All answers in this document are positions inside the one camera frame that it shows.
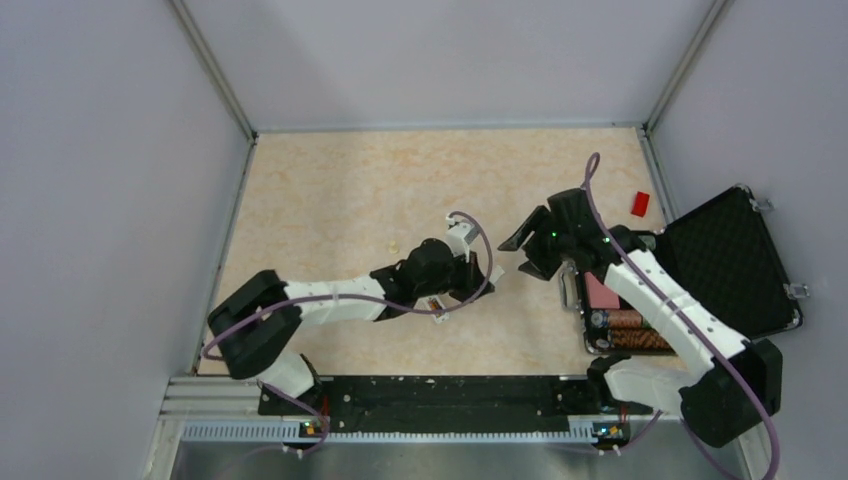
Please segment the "white battery cover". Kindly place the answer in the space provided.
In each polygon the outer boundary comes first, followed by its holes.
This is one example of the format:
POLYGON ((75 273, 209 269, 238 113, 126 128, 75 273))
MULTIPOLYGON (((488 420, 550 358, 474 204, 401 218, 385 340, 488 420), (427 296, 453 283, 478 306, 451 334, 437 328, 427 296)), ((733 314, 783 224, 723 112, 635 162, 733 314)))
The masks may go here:
POLYGON ((489 282, 492 284, 496 284, 498 280, 504 275, 505 270, 500 265, 495 265, 489 275, 489 282))

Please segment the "white remote control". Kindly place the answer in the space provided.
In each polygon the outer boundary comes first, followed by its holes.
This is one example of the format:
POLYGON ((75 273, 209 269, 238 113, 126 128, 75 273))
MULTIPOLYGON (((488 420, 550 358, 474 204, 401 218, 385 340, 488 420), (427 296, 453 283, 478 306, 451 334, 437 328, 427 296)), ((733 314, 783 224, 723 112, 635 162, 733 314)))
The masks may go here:
POLYGON ((450 318, 450 314, 446 311, 446 305, 439 296, 426 297, 424 304, 436 324, 442 324, 450 318))

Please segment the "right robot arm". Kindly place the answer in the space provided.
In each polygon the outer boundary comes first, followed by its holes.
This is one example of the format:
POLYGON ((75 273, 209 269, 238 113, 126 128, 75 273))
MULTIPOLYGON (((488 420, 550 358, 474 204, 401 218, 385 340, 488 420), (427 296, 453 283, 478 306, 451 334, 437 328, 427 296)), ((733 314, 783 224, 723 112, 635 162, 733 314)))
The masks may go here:
POLYGON ((604 225, 591 193, 572 188, 537 206, 499 245, 523 251, 520 271, 549 280, 567 260, 629 303, 669 344, 684 366, 605 357, 586 385, 589 404, 612 412, 624 401, 679 417, 697 439, 719 448, 757 426, 777 442, 782 355, 753 342, 681 286, 626 226, 604 225))

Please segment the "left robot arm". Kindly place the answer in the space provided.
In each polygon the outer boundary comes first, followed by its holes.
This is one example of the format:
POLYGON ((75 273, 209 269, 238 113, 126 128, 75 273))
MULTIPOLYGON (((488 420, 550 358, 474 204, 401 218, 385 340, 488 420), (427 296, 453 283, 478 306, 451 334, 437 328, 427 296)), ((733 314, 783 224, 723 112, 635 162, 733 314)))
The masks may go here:
POLYGON ((494 292, 498 273, 483 271, 475 252, 455 253, 433 238, 407 258, 349 280, 284 281, 263 270, 208 315, 212 340, 202 353, 223 361, 231 378, 281 392, 292 410, 308 413, 319 404, 321 388, 306 357, 287 347, 299 328, 428 315, 441 295, 464 306, 494 292))

